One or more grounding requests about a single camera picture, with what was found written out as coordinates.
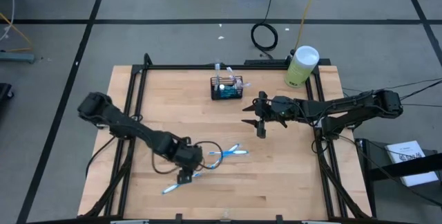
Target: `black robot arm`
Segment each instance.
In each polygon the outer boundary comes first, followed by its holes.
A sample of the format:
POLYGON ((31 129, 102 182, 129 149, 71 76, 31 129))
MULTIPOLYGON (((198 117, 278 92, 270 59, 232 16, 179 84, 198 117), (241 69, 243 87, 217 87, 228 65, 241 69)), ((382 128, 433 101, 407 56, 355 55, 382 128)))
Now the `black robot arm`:
POLYGON ((191 182, 193 171, 202 162, 202 149, 191 145, 189 137, 180 138, 165 131, 154 131, 124 115, 103 93, 89 93, 78 107, 80 118, 95 126, 105 124, 117 138, 138 137, 143 139, 153 153, 181 167, 177 183, 191 182))
POLYGON ((318 102, 315 100, 291 99, 275 96, 268 99, 267 94, 259 92, 253 105, 243 111, 255 111, 260 120, 242 120, 257 129, 257 136, 265 138, 265 122, 277 121, 287 128, 286 121, 297 121, 322 129, 323 135, 337 139, 345 127, 357 127, 371 118, 397 118, 403 112, 399 95, 393 91, 366 91, 359 95, 337 100, 318 102), (328 116, 345 113, 340 117, 328 116))

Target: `yellow cable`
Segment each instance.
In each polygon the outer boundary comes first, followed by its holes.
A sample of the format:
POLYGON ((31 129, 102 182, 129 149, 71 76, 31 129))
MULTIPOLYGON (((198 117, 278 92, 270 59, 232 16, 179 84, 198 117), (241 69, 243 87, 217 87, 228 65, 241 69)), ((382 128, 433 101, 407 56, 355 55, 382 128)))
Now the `yellow cable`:
POLYGON ((9 26, 11 26, 15 31, 17 31, 17 33, 19 33, 27 42, 28 44, 31 46, 31 48, 16 48, 16 49, 12 49, 12 50, 7 50, 6 52, 17 52, 17 51, 25 51, 25 50, 32 50, 32 42, 29 40, 29 38, 23 34, 19 29, 15 28, 15 26, 0 12, 0 17, 3 18, 6 23, 9 24, 9 26))
POLYGON ((311 5, 311 0, 309 0, 309 2, 307 3, 307 6, 305 6, 304 14, 302 14, 301 25, 299 27, 298 40, 296 40, 295 50, 298 48, 298 44, 299 44, 299 41, 300 41, 301 35, 302 35, 302 28, 304 27, 304 20, 305 20, 305 17, 307 16, 307 12, 309 11, 310 5, 311 5))

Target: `wooden table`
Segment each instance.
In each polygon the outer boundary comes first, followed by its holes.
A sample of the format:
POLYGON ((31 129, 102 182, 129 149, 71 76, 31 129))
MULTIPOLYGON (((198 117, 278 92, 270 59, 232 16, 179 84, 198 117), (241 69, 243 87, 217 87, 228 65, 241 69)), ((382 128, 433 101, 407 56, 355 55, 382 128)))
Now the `wooden table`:
MULTIPOLYGON (((124 108, 130 73, 130 66, 116 66, 110 79, 108 95, 120 109, 124 108)), ((277 214, 282 214, 285 220, 327 219, 318 158, 311 151, 312 128, 297 122, 288 122, 287 129, 279 123, 266 123, 267 138, 260 139, 251 125, 241 122, 257 118, 253 112, 241 110, 251 104, 259 91, 265 91, 269 98, 286 95, 307 99, 305 87, 289 88, 283 80, 285 71, 236 71, 236 74, 252 84, 244 90, 244 97, 212 101, 209 78, 213 71, 148 71, 141 110, 143 124, 178 136, 190 136, 193 142, 215 141, 223 149, 240 143, 250 154, 228 157, 216 170, 162 195, 163 189, 176 182, 176 172, 156 174, 150 149, 137 139, 124 218, 173 219, 175 214, 182 213, 185 219, 274 220, 277 214)), ((320 66, 320 74, 325 100, 342 97, 337 68, 320 66)), ((314 80, 312 84, 316 93, 314 80)), ((348 130, 342 135, 353 138, 348 130)), ((94 152, 110 137, 107 130, 98 131, 94 152)), ((108 186, 116 144, 102 152, 90 166, 79 214, 87 212, 108 186)), ((344 188, 371 215, 355 146, 344 139, 334 141, 334 145, 344 188)), ((203 151, 217 149, 204 145, 203 151)), ((206 163, 214 160, 206 156, 206 163)), ((173 167, 158 156, 155 163, 162 171, 173 167)), ((331 183, 330 188, 334 213, 338 216, 336 192, 331 183)), ((113 213, 119 191, 116 190, 113 213)))

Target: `blue pen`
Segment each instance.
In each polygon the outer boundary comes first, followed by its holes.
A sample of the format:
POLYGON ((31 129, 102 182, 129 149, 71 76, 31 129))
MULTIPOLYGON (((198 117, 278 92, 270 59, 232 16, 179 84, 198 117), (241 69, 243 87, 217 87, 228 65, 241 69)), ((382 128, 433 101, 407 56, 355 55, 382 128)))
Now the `blue pen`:
MULTIPOLYGON (((201 176, 201 175, 202 175, 202 173, 195 173, 192 177, 196 178, 196 177, 201 176)), ((163 190, 163 192, 161 192, 161 194, 167 194, 167 193, 173 191, 174 189, 177 189, 180 186, 181 185, 179 185, 179 184, 174 184, 174 185, 168 187, 167 189, 163 190)))
MULTIPOLYGON (((232 148, 230 148, 228 151, 223 151, 222 152, 222 159, 224 159, 224 158, 226 158, 226 157, 229 157, 229 156, 232 156, 232 155, 243 155, 243 154, 248 154, 248 151, 236 151, 236 149, 238 149, 240 147, 240 144, 235 144, 232 148)), ((217 152, 209 152, 209 155, 216 155, 216 154, 220 154, 221 152, 220 151, 217 151, 217 152)), ((220 163, 221 162, 221 158, 218 158, 218 160, 216 160, 216 162, 214 163, 214 164, 212 164, 212 165, 209 165, 209 166, 207 166, 207 167, 210 167, 210 168, 212 168, 212 169, 215 169, 215 167, 216 167, 216 165, 218 164, 218 163, 220 163)), ((192 178, 197 178, 197 177, 199 177, 199 176, 202 176, 202 172, 198 172, 198 173, 195 173, 193 176, 192 176, 192 178)), ((173 190, 175 190, 175 189, 177 189, 178 187, 180 187, 181 185, 179 185, 179 184, 174 184, 174 185, 172 185, 172 186, 170 186, 170 187, 168 187, 167 189, 165 189, 165 190, 163 190, 162 192, 161 192, 161 194, 167 194, 167 193, 169 193, 169 192, 171 192, 171 191, 173 191, 173 190)))

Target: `coiled black cable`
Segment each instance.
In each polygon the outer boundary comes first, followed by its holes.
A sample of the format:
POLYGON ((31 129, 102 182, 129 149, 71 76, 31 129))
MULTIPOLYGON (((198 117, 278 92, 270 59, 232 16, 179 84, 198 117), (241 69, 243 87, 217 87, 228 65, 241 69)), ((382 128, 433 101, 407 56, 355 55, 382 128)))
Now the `coiled black cable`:
POLYGON ((271 5, 271 0, 269 0, 269 5, 267 6, 267 13, 265 14, 265 18, 264 20, 262 20, 262 22, 255 24, 252 29, 251 29, 251 33, 250 33, 250 37, 251 37, 251 42, 253 43, 253 45, 261 50, 269 59, 273 59, 273 57, 267 53, 267 51, 272 51, 276 48, 276 46, 278 45, 278 32, 276 31, 276 29, 271 26, 270 24, 266 24, 265 21, 267 20, 267 16, 269 15, 269 10, 270 10, 270 5, 271 5), (265 28, 268 28, 271 33, 273 34, 273 44, 270 46, 261 46, 260 44, 258 44, 255 40, 255 30, 257 27, 259 26, 264 26, 265 28))

